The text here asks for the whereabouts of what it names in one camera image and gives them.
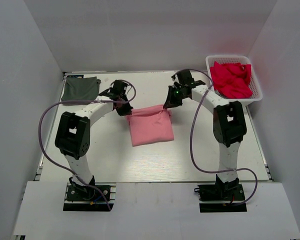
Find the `white table surface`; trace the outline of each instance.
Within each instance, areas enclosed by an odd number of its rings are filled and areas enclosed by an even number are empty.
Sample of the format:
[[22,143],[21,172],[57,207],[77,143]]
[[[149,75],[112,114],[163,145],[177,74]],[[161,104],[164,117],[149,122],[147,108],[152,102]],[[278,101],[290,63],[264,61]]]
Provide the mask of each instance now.
[[[116,79],[124,79],[137,89],[136,98],[131,102],[135,109],[163,104],[168,94],[168,86],[173,82],[174,71],[160,72],[116,72],[85,74],[97,76],[101,80],[100,91],[108,88]],[[192,73],[195,80],[208,79],[201,73]],[[124,117],[113,111],[102,117],[91,128],[88,164],[97,182],[201,182],[214,181],[214,174],[199,172],[192,165],[189,152],[190,128],[198,103],[183,100],[183,106],[172,108],[172,128],[174,141],[159,142],[132,147],[128,123]],[[65,157],[55,147],[55,138],[61,114],[75,112],[82,106],[59,105],[47,153],[56,162],[69,166]],[[251,120],[244,108],[247,134],[243,138],[238,153],[238,168],[250,168],[259,180],[268,180],[263,158],[252,128]],[[219,145],[213,135],[213,116],[201,107],[193,136],[193,149],[197,165],[206,170],[217,170],[219,166]],[[71,174],[43,159],[40,181],[67,181]],[[248,171],[238,172],[242,181],[254,180]]]
[[[66,182],[28,182],[14,234],[26,240],[290,240],[300,233],[281,183],[247,212],[200,213],[196,183],[117,183],[111,212],[63,211]],[[244,182],[246,196],[254,183]]]

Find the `pink towel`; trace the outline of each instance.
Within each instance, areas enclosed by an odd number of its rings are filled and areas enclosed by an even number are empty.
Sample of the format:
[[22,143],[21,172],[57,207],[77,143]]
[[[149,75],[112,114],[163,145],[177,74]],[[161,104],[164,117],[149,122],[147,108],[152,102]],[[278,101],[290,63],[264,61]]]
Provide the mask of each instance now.
[[170,117],[171,112],[163,109],[163,105],[132,109],[132,114],[126,116],[132,146],[174,140]]

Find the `white enclosure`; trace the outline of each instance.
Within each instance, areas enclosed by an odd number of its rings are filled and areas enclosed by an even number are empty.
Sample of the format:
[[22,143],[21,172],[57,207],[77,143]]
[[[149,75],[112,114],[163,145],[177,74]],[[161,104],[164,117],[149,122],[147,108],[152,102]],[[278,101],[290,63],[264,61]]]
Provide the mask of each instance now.
[[0,240],[36,174],[38,121],[62,72],[204,69],[215,54],[252,62],[253,122],[300,231],[300,0],[0,0]]

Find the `plastic basket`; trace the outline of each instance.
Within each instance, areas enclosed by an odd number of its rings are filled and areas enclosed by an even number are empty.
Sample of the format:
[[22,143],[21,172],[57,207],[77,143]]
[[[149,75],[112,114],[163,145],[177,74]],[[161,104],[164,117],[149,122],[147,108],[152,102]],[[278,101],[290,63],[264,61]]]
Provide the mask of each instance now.
[[[251,64],[246,56],[240,55],[211,55],[205,58],[206,67],[208,74],[211,77],[210,67],[212,67],[215,62],[219,64],[230,64],[230,63],[241,63],[241,64]],[[239,101],[242,105],[247,106],[254,101],[260,101],[263,97],[261,88],[256,77],[254,68],[251,66],[251,80],[249,88],[252,91],[252,96],[250,98],[227,98],[230,102]]]

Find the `purple cable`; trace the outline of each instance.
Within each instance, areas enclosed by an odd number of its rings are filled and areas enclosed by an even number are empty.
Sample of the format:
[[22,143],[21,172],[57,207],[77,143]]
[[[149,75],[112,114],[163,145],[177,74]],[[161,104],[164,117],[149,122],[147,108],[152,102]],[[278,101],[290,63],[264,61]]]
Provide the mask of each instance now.
[[[194,165],[194,167],[199,170],[200,172],[202,173],[206,173],[206,174],[219,174],[219,173],[226,173],[226,172],[232,172],[232,171],[235,171],[235,169],[226,169],[226,170],[218,170],[218,171],[207,171],[207,170],[203,170],[201,169],[200,167],[198,167],[198,165],[196,164],[195,162],[195,158],[194,158],[194,152],[193,152],[193,136],[194,136],[194,129],[195,129],[195,124],[196,124],[196,120],[197,120],[197,116],[198,116],[198,113],[199,113],[199,110],[200,110],[200,107],[202,105],[202,103],[204,102],[209,90],[211,90],[211,88],[213,87],[214,85],[214,82],[213,80],[211,79],[211,77],[206,74],[205,72],[203,71],[200,71],[200,70],[196,70],[196,69],[191,69],[191,68],[187,68],[187,69],[183,69],[183,70],[191,70],[191,71],[196,71],[196,72],[199,72],[199,73],[202,73],[204,74],[211,82],[211,85],[208,87],[208,89],[205,91],[205,93],[203,94],[202,98],[201,98],[201,101],[195,111],[195,114],[194,114],[194,118],[193,118],[193,122],[192,122],[192,126],[191,126],[191,131],[190,131],[190,157],[191,157],[191,161]],[[239,168],[237,169],[236,171],[242,171],[242,170],[246,170],[246,171],[249,171],[253,174],[254,178],[255,178],[255,186],[254,186],[254,189],[253,189],[253,192],[251,193],[251,195],[244,201],[242,202],[239,202],[239,203],[232,203],[231,205],[232,206],[239,206],[241,204],[245,204],[246,202],[248,202],[256,193],[257,191],[257,187],[258,187],[258,178],[257,178],[257,175],[254,171],[252,171],[251,169],[249,168],[246,168],[246,167],[243,167],[243,168]]]
[[72,105],[77,104],[77,105],[80,105],[80,104],[92,104],[92,103],[114,103],[114,104],[127,104],[127,103],[130,103],[133,99],[135,99],[135,97],[136,97],[136,95],[137,95],[136,88],[135,88],[134,85],[132,85],[130,82],[128,82],[128,81],[126,81],[126,80],[121,80],[121,81],[123,81],[123,82],[129,84],[129,85],[133,88],[133,90],[134,90],[134,95],[133,95],[133,97],[132,97],[130,100],[128,100],[128,101],[113,101],[113,100],[93,100],[93,101],[91,101],[91,100],[69,100],[69,101],[59,101],[59,102],[56,102],[56,103],[52,104],[51,106],[49,106],[49,107],[43,112],[43,114],[41,115],[41,118],[40,118],[40,120],[39,120],[39,126],[38,126],[39,145],[40,145],[41,151],[42,151],[43,155],[46,157],[46,159],[48,159],[48,160],[49,160],[51,163],[53,163],[54,165],[56,165],[56,166],[58,166],[58,167],[60,167],[60,168],[62,168],[62,169],[65,169],[65,170],[69,171],[70,173],[72,173],[73,175],[75,175],[75,177],[76,177],[76,178],[79,180],[79,182],[82,183],[83,185],[85,185],[85,186],[87,186],[87,187],[90,187],[90,188],[92,188],[92,189],[94,189],[94,190],[97,190],[97,191],[100,193],[100,195],[103,197],[103,199],[104,199],[104,201],[105,201],[105,203],[106,203],[106,205],[107,205],[109,211],[111,211],[111,207],[110,207],[110,205],[109,205],[109,202],[107,201],[105,195],[103,194],[103,192],[102,192],[99,188],[97,188],[96,186],[89,185],[88,183],[86,183],[85,181],[83,181],[83,180],[77,175],[77,173],[76,173],[75,171],[71,170],[70,168],[68,168],[68,167],[66,167],[66,166],[63,166],[63,165],[61,165],[61,164],[55,162],[54,160],[52,160],[51,157],[48,156],[48,154],[47,154],[47,152],[46,152],[46,150],[45,150],[44,144],[43,144],[43,142],[42,142],[41,128],[42,128],[42,122],[43,122],[44,117],[45,117],[45,115],[47,114],[47,112],[48,112],[50,109],[52,109],[53,107],[58,106],[58,105],[60,105],[60,104],[72,104]]

